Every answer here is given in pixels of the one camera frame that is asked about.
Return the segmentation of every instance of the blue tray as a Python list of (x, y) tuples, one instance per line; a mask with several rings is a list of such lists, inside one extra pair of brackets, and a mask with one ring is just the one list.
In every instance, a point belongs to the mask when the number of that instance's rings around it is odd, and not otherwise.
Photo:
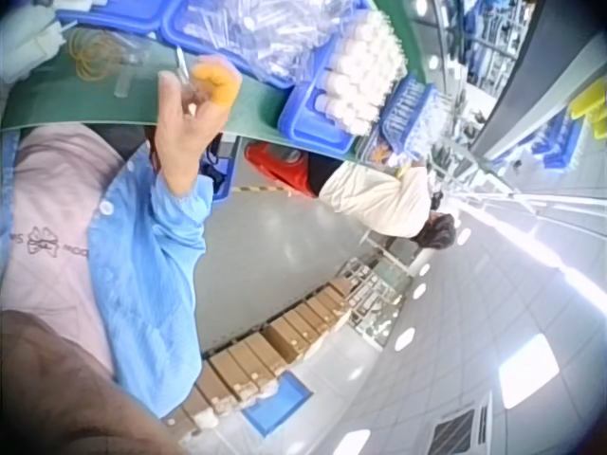
[(543, 156), (543, 166), (545, 169), (565, 170), (571, 164), (571, 160), (578, 149), (579, 136), (584, 119), (571, 121), (568, 131), (565, 135), (565, 141), (560, 146), (558, 152)]
[(291, 372), (278, 378), (278, 391), (242, 410), (247, 420), (264, 438), (285, 422), (312, 396), (312, 392)]
[[(209, 6), (209, 11), (215, 11), (218, 8), (216, 0), (206, 0), (206, 4)], [(183, 26), (181, 24), (184, 22), (184, 17), (187, 17), (188, 15), (187, 7), (188, 0), (168, 0), (168, 5), (160, 24), (160, 34), (162, 35), (162, 38), (174, 46), (181, 46), (191, 52), (201, 54), (221, 53), (238, 67), (238, 69), (255, 77), (250, 66), (241, 56), (229, 52), (226, 49), (215, 48), (212, 44), (211, 37), (209, 37), (208, 41), (205, 43), (201, 38), (193, 37), (183, 31)], [(278, 88), (288, 88), (292, 85), (292, 83), (280, 78), (270, 78), (267, 82)]]
[[(369, 4), (366, 0), (359, 0), (357, 9), (369, 9)], [(314, 108), (314, 101), (324, 93), (316, 87), (316, 82), (326, 68), (338, 39), (338, 36), (334, 36), (316, 50), (312, 81), (298, 83), (293, 88), (278, 118), (278, 131), (294, 144), (334, 157), (344, 156), (352, 147), (355, 137), (318, 112)]]
[[(420, 153), (415, 150), (410, 150), (409, 140), (415, 125), (419, 122), (422, 111), (426, 108), (426, 104), (428, 104), (435, 93), (435, 88), (434, 84), (429, 83), (428, 85), (425, 85), (423, 92), (414, 100), (402, 100), (402, 98), (405, 97), (406, 92), (409, 91), (410, 86), (414, 83), (418, 82), (411, 74), (400, 83), (384, 108), (379, 123), (383, 136), (386, 138), (396, 155), (407, 154), (411, 159), (419, 159)], [(409, 107), (412, 110), (412, 113), (406, 120), (407, 123), (404, 128), (399, 131), (394, 125), (391, 127), (391, 122), (388, 120), (400, 103)]]
[(59, 9), (62, 21), (117, 28), (133, 33), (149, 33), (160, 27), (160, 20), (170, 0), (109, 0), (104, 7), (90, 11)]
[(217, 194), (214, 194), (212, 197), (213, 203), (222, 202), (228, 199), (231, 191), (231, 183), (234, 181), (234, 157), (220, 157), (217, 161), (217, 164), (214, 165), (214, 168), (220, 173), (224, 173), (226, 175), (226, 180), (219, 187), (219, 191)]

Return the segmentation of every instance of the yellow glove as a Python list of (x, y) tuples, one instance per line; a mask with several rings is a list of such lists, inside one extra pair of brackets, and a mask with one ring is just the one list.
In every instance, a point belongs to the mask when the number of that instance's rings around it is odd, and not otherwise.
[(192, 83), (208, 100), (231, 107), (236, 100), (242, 76), (233, 64), (218, 55), (206, 55), (192, 68)]

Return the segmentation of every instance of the workbench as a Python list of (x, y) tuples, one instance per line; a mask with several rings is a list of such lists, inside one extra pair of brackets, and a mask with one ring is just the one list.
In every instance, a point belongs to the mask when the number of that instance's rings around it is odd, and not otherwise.
[[(391, 17), (403, 43), (408, 70), (425, 81), (421, 57), (405, 9), (399, 2), (377, 0)], [(194, 56), (187, 55), (191, 64)], [(120, 68), (99, 82), (85, 82), (76, 74), (64, 45), (60, 53), (40, 65), (10, 91), (2, 129), (21, 129), (53, 122), (154, 124), (157, 115), (157, 73), (175, 70), (175, 48), (150, 40), (149, 58), (136, 66), (128, 96), (114, 96)], [(281, 90), (243, 76), (243, 84), (224, 129), (240, 137), (293, 145), (276, 129), (289, 90)], [(350, 151), (344, 159), (354, 159)]]

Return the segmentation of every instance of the air vent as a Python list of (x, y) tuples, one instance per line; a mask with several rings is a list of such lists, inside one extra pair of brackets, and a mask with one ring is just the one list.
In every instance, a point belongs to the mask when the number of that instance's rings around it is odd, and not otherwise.
[(484, 444), (487, 440), (487, 406), (481, 408), (481, 419), (478, 424), (478, 444)]
[(428, 455), (465, 453), (470, 449), (474, 409), (434, 428)]

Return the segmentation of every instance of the cardboard box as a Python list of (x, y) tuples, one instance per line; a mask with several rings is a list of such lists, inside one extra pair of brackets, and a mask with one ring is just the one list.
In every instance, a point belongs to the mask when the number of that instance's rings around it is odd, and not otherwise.
[(297, 311), (287, 311), (285, 313), (285, 319), (289, 324), (291, 324), (291, 327), (293, 327), (297, 333), (308, 342), (308, 344), (314, 344), (321, 337), (321, 335), (314, 330), (314, 328), (308, 324), (305, 319), (297, 313)]
[(274, 374), (262, 363), (245, 341), (240, 341), (228, 348), (236, 363), (243, 369), (251, 381), (259, 388), (262, 395), (267, 395), (268, 390), (278, 387)]
[(352, 291), (352, 284), (347, 278), (334, 278), (329, 282), (333, 288), (340, 293), (340, 295), (345, 298), (350, 295), (350, 291)]
[(255, 333), (245, 338), (244, 341), (275, 377), (278, 377), (285, 372), (285, 360), (278, 354), (278, 351), (267, 342), (262, 334)]
[(214, 428), (218, 424), (215, 411), (197, 387), (192, 388), (181, 408), (199, 428)]
[(191, 438), (193, 433), (198, 431), (198, 427), (182, 408), (175, 409), (163, 418), (162, 421), (179, 442)]
[(332, 311), (328, 310), (316, 297), (311, 297), (307, 300), (307, 305), (321, 317), (329, 326), (329, 330), (337, 323), (338, 319)]
[(215, 354), (209, 362), (239, 401), (247, 403), (259, 392), (259, 388), (227, 350)]
[(324, 288), (324, 292), (326, 292), (326, 294), (333, 299), (334, 301), (336, 301), (340, 306), (343, 307), (348, 307), (348, 303), (345, 300), (344, 296), (342, 294), (340, 294), (338, 291), (335, 290), (335, 288), (333, 286), (326, 286)]
[(305, 302), (300, 303), (295, 307), (295, 311), (305, 320), (310, 326), (314, 327), (319, 335), (323, 335), (329, 332), (329, 326), (324, 322), (316, 312), (307, 306)]
[(297, 331), (291, 327), (285, 317), (273, 320), (262, 334), (266, 337), (286, 363), (293, 363), (302, 358), (310, 347)]
[(321, 291), (320, 294), (316, 296), (316, 298), (329, 310), (331, 311), (336, 318), (341, 317), (343, 313), (345, 313), (346, 308), (344, 306), (339, 305), (336, 301), (333, 300), (331, 296), (328, 295), (326, 291)]
[(217, 414), (225, 415), (237, 409), (236, 397), (231, 394), (209, 362), (202, 366), (202, 373), (196, 379), (196, 387)]

